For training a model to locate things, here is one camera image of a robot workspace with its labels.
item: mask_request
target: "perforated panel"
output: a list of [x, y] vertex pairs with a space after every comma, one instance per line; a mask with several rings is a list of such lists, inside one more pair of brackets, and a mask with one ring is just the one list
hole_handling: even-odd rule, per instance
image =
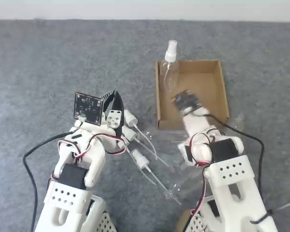
[[88, 208], [92, 192], [73, 188], [55, 181], [49, 185], [44, 203], [71, 212], [83, 212]]
[[185, 232], [208, 232], [207, 226], [203, 224], [203, 220], [199, 215], [195, 215], [187, 227]]
[[94, 232], [117, 232], [108, 213], [103, 213], [101, 221]]
[[215, 187], [231, 185], [255, 176], [246, 155], [214, 163], [206, 172]]

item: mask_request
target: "plastic tube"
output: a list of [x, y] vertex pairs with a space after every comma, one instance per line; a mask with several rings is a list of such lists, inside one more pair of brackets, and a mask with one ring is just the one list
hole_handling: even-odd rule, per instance
[[143, 132], [141, 132], [141, 130], [137, 127], [137, 125], [136, 124], [134, 124], [133, 125], [138, 131], [139, 131], [139, 133], [149, 142], [149, 144], [151, 145], [151, 147], [153, 148], [153, 151], [154, 151], [154, 154], [155, 154], [155, 157], [156, 157], [156, 159], [158, 159], [158, 155], [157, 155], [157, 152], [156, 152], [156, 149], [155, 149], [155, 147], [154, 147], [154, 145], [152, 144], [152, 142], [150, 141], [150, 139], [148, 139], [147, 138], [147, 136], [143, 133]]
[[[138, 139], [134, 139], [136, 142], [138, 142], [142, 147], [144, 147], [147, 151], [149, 151], [151, 154], [153, 154], [153, 155], [155, 155], [155, 153], [152, 151], [152, 150], [150, 150], [145, 144], [143, 144], [140, 140], [138, 140]], [[167, 163], [167, 162], [165, 162], [163, 159], [161, 159], [159, 156], [157, 156], [158, 157], [158, 159], [165, 165], [165, 166], [167, 166], [167, 167], [170, 167], [170, 165]]]
[[166, 191], [166, 193], [179, 205], [182, 205], [181, 202], [174, 196], [173, 192], [165, 187], [165, 185], [156, 177], [156, 175], [150, 170], [148, 166], [146, 166], [146, 169], [152, 174], [152, 176], [155, 178], [155, 180], [163, 187], [163, 189]]
[[133, 158], [133, 156], [132, 156], [132, 154], [131, 154], [131, 152], [130, 152], [130, 150], [128, 150], [128, 149], [126, 149], [126, 151], [128, 152], [128, 154], [130, 155], [130, 157], [131, 157], [131, 159], [133, 160], [133, 162], [134, 162], [134, 164], [137, 166], [137, 168], [140, 170], [140, 172], [143, 174], [143, 176], [150, 182], [150, 183], [152, 183], [153, 185], [156, 185], [156, 183], [152, 180], [152, 179], [150, 179], [145, 173], [144, 173], [144, 171], [139, 167], [139, 165], [137, 165], [137, 163], [136, 163], [136, 161], [135, 161], [135, 159]]

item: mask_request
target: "circuit board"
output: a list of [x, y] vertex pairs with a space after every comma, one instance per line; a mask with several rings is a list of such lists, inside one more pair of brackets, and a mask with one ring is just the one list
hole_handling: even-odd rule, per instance
[[93, 97], [84, 93], [75, 92], [74, 119], [101, 125], [103, 112], [103, 99]]

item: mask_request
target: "ventilation hole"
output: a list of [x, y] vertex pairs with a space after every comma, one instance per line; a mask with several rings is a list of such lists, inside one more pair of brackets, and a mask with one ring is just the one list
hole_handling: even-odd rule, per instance
[[82, 137], [82, 134], [78, 134], [78, 135], [72, 136], [71, 138], [72, 138], [72, 139], [77, 139], [77, 138], [79, 138], [79, 137]]

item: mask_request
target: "brown cardboard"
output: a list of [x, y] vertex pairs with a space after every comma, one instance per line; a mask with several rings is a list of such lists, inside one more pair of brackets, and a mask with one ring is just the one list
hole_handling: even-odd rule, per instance
[[172, 104], [172, 97], [190, 89], [202, 104], [221, 121], [227, 122], [229, 108], [219, 60], [179, 61], [179, 79], [172, 92], [163, 91], [159, 85], [160, 62], [156, 62], [156, 96], [159, 129], [183, 129], [182, 119]]

